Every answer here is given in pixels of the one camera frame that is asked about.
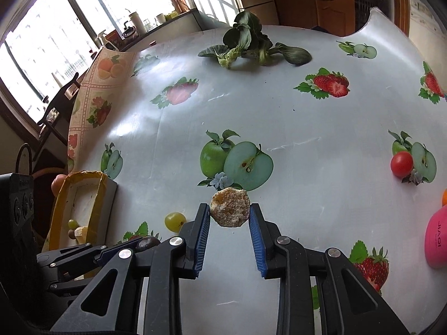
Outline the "green grape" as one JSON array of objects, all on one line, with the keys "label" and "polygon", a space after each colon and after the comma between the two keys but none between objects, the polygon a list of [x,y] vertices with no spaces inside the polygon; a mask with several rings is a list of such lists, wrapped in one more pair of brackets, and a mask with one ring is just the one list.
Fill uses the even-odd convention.
[{"label": "green grape", "polygon": [[77,220],[69,219],[67,222],[67,227],[69,228],[69,230],[75,231],[78,227],[80,227],[80,225],[78,224]]},{"label": "green grape", "polygon": [[173,233],[179,233],[186,222],[187,219],[181,212],[171,212],[164,218],[164,225]]}]

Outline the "round brown sugar cake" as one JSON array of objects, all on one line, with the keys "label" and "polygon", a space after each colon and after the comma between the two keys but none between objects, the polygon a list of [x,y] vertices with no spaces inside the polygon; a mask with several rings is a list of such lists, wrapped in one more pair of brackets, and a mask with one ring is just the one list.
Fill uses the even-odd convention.
[{"label": "round brown sugar cake", "polygon": [[225,188],[212,196],[210,214],[221,227],[237,228],[249,219],[250,204],[245,190]]}]

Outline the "red cherry tomato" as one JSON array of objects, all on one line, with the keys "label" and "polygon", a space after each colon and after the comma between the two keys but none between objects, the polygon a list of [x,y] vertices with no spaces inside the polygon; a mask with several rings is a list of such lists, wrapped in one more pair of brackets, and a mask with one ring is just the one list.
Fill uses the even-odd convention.
[{"label": "red cherry tomato", "polygon": [[399,151],[390,161],[390,169],[394,176],[404,178],[414,167],[412,155],[407,151]]}]

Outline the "dark cherry near gripper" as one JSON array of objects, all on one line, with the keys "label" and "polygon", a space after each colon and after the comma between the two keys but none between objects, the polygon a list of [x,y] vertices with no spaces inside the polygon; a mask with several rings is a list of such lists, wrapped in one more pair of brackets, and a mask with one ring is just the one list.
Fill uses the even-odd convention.
[{"label": "dark cherry near gripper", "polygon": [[135,247],[135,251],[137,253],[141,253],[144,252],[146,250],[149,250],[153,247],[156,247],[157,245],[159,245],[161,242],[158,238],[153,237],[153,236],[147,236],[142,238],[138,244]]}]

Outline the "beige cake chunk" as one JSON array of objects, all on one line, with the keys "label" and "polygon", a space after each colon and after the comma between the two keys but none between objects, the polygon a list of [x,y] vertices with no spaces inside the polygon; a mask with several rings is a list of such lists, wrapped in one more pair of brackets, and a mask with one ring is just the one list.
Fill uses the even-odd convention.
[{"label": "beige cake chunk", "polygon": [[74,230],[74,237],[77,243],[79,244],[85,244],[87,243],[87,235],[88,235],[88,227],[87,226],[80,226],[77,227]]}]

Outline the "brown longan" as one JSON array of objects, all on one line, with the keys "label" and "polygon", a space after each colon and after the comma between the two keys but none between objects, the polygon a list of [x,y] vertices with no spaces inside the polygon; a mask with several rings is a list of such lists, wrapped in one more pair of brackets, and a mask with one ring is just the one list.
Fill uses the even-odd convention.
[{"label": "brown longan", "polygon": [[68,237],[69,237],[70,239],[72,239],[72,240],[75,240],[75,239],[76,239],[74,230],[72,230],[72,229],[70,229],[70,230],[68,231],[67,235],[68,235]]}]

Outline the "green grape in tray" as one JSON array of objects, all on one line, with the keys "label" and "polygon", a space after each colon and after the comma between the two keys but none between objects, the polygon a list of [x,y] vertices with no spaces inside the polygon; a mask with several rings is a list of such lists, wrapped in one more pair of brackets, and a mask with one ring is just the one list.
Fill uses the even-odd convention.
[{"label": "green grape in tray", "polygon": [[67,227],[69,228],[69,230],[75,231],[78,227],[80,227],[80,225],[78,224],[77,220],[69,219],[67,222]]}]

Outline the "shallow tray with yellow tape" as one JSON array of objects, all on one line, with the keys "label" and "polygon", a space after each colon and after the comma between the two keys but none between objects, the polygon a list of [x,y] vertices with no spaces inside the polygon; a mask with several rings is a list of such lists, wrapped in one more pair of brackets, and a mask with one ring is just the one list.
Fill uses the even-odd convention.
[{"label": "shallow tray with yellow tape", "polygon": [[43,252],[78,245],[68,237],[69,219],[88,227],[87,243],[104,245],[117,183],[100,171],[73,173],[65,179],[53,209]]}]

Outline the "red apple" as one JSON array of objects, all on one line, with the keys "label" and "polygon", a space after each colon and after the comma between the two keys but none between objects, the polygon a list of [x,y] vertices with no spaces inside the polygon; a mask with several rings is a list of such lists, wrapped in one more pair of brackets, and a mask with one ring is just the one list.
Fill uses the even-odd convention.
[{"label": "red apple", "polygon": [[51,192],[55,197],[58,196],[58,193],[60,192],[61,187],[65,182],[66,178],[67,176],[65,174],[59,174],[54,178],[53,182],[51,183]]}]

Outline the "dark wooden chair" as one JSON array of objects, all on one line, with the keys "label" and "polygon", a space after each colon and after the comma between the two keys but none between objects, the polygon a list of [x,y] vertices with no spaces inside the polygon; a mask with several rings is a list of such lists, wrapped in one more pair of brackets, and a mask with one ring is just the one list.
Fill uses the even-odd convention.
[{"label": "dark wooden chair", "polygon": [[[67,122],[70,121],[77,93],[80,88],[80,83],[77,81],[78,77],[79,74],[75,73],[73,78],[59,89],[58,93],[54,96],[54,98],[47,106],[43,117],[37,122],[37,126],[44,125],[45,127],[49,128],[49,130],[65,146],[68,145],[67,139],[55,128],[55,123],[50,123],[50,121],[48,120],[48,115],[53,109],[55,109],[58,113],[58,118],[65,118]],[[71,97],[68,98],[66,92],[72,85],[75,85],[77,89],[71,95]]]}]

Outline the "pink cylindrical bottle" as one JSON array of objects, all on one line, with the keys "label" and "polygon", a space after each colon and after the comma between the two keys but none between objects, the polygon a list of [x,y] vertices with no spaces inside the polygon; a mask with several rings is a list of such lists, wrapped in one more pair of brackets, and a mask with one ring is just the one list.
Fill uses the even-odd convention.
[{"label": "pink cylindrical bottle", "polygon": [[428,265],[433,269],[446,267],[447,263],[447,211],[442,207],[435,212],[427,224],[424,253]]}]

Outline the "small orange fruit by bottle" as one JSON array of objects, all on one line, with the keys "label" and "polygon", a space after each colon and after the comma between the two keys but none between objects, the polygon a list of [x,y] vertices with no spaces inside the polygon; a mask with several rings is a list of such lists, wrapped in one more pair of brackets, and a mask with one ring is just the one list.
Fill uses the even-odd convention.
[{"label": "small orange fruit by bottle", "polygon": [[443,192],[443,197],[442,197],[442,206],[446,206],[447,205],[447,189]]}]

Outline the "fruit print tablecloth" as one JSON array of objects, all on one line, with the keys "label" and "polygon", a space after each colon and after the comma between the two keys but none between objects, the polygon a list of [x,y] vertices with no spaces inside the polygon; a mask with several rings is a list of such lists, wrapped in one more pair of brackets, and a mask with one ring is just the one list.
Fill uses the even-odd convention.
[{"label": "fruit print tablecloth", "polygon": [[[167,214],[193,219],[219,188],[239,185],[306,248],[386,253],[383,298],[422,331],[446,305],[446,271],[424,255],[446,189],[446,38],[422,23],[404,34],[378,11],[346,38],[262,30],[312,61],[238,58],[226,69],[199,57],[224,29],[99,53],[74,106],[68,157],[117,183],[107,243],[144,228],[167,239]],[[399,151],[414,163],[404,178],[390,169]]]}]

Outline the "kettle on windowsill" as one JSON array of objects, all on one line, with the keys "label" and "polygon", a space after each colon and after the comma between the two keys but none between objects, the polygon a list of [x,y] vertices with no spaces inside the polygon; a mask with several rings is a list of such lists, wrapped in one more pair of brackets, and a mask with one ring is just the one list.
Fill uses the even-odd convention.
[{"label": "kettle on windowsill", "polygon": [[123,27],[124,27],[123,39],[134,40],[138,37],[138,33],[137,33],[135,26],[130,24],[130,22],[128,20],[124,22]]}]

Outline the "white thermos bottle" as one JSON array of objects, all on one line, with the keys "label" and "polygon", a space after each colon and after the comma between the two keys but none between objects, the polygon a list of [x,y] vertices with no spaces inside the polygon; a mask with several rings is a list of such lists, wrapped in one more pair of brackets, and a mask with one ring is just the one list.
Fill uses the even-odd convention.
[{"label": "white thermos bottle", "polygon": [[143,37],[146,35],[146,28],[143,24],[141,18],[139,17],[139,14],[135,11],[133,13],[129,14],[130,21],[133,23],[134,27],[136,28],[137,33],[140,37]]}]

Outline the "bok choy greens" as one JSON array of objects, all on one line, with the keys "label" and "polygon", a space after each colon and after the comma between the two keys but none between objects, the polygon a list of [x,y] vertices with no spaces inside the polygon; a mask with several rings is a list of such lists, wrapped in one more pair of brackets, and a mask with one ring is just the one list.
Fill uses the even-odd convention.
[{"label": "bok choy greens", "polygon": [[296,67],[312,61],[312,55],[303,48],[281,42],[273,44],[268,35],[262,32],[260,19],[249,11],[242,11],[223,35],[222,44],[199,51],[198,56],[215,58],[221,67],[230,69],[238,58],[252,59],[267,65],[276,54]]}]

